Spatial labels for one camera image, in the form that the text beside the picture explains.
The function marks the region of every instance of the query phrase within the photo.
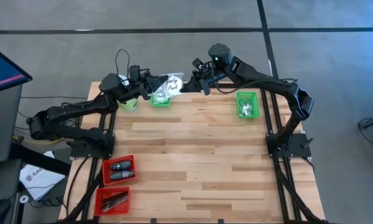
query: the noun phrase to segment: clear plastic bag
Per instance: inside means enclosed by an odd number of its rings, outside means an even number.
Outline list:
[[[184,73],[178,72],[163,75],[168,75],[168,79],[154,93],[154,98],[158,102],[164,102],[173,96],[182,94],[180,90],[183,86],[182,76],[184,76]]]

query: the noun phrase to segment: butcher block tabletop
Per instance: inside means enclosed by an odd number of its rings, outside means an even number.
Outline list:
[[[98,93],[91,85],[89,100]],[[224,95],[187,93],[174,96],[169,108],[154,108],[139,98],[133,112],[118,110],[114,125],[116,142],[112,159],[134,155],[136,178],[109,187],[130,188],[130,211],[126,215],[99,217],[100,223],[280,223],[279,194],[274,165],[267,153],[267,125],[259,89],[261,116],[239,119],[236,93]],[[274,109],[267,92],[272,126]],[[291,112],[287,101],[277,96],[282,124]],[[99,114],[84,116],[82,128],[98,127]],[[69,180],[83,158],[72,162]],[[291,160],[300,197],[319,218],[325,218],[312,167],[303,159]],[[91,159],[83,165],[71,192],[70,210],[86,190]],[[68,182],[65,196],[70,186]],[[288,211],[292,215],[290,196]],[[94,214],[93,194],[88,218]],[[62,208],[60,218],[66,216]]]

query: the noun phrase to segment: monitor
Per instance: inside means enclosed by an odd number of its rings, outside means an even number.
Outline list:
[[[32,77],[14,62],[0,53],[0,90],[23,84]]]

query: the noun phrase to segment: white paper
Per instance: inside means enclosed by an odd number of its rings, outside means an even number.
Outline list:
[[[45,156],[54,158],[52,151],[44,153]],[[19,180],[24,184],[25,188],[29,191],[30,195],[34,200],[39,200],[48,191],[50,191],[59,181],[61,181],[65,176],[62,174],[57,174],[43,168],[39,168],[32,165],[26,165],[19,175]]]

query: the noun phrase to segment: small green container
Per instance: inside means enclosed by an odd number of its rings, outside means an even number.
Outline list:
[[[242,115],[241,108],[243,103],[246,102],[252,106],[250,115]],[[236,93],[237,116],[239,118],[256,118],[260,116],[259,102],[256,92],[237,92]]]
[[[155,96],[152,94],[152,95],[150,96],[149,103],[150,103],[150,105],[152,105],[152,106],[154,106],[154,107],[169,107],[170,104],[171,104],[171,100],[170,100],[170,98],[168,98],[167,101],[164,101],[164,102],[158,102],[158,101],[155,99]]]

